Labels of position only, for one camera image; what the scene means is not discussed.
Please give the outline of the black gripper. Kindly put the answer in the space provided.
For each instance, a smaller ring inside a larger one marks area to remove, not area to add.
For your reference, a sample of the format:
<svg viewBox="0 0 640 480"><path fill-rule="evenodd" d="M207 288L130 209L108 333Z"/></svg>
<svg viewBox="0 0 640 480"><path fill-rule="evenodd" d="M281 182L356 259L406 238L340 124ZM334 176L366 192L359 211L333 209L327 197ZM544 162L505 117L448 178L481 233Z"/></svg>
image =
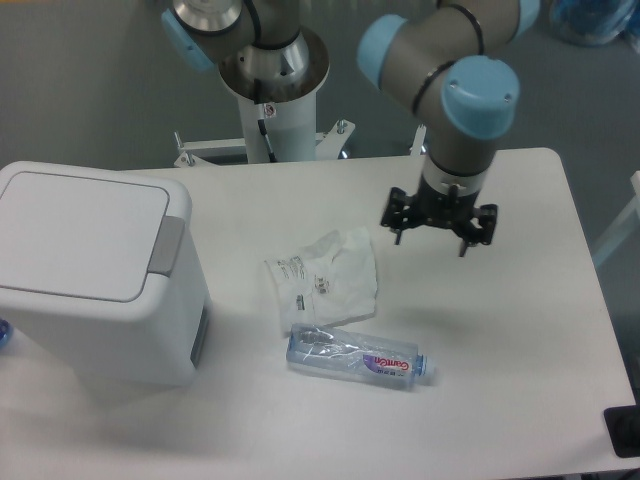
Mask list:
<svg viewBox="0 0 640 480"><path fill-rule="evenodd" d="M417 226L450 229L461 239L458 256L464 257L469 248L491 245L497 226L498 205L475 207L478 195L440 193L421 178L415 196L399 187L390 189L380 225L395 235L395 245L404 231Z"/></svg>

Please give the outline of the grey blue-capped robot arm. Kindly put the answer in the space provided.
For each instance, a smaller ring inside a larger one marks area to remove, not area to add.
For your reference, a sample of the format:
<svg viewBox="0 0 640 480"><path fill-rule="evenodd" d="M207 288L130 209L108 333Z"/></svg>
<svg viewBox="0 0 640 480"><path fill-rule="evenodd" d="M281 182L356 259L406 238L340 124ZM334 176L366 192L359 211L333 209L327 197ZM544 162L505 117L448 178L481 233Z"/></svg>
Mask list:
<svg viewBox="0 0 640 480"><path fill-rule="evenodd" d="M491 51L522 35L539 9L536 1L440 1L424 20L385 15L365 31L360 71L426 129L417 191L393 188L382 214L396 236L430 226L454 232L463 248L492 242L498 209L477 198L520 85ZM315 95L329 58L298 2L172 1L161 22L186 63L217 69L235 95L250 162L318 158Z"/></svg>

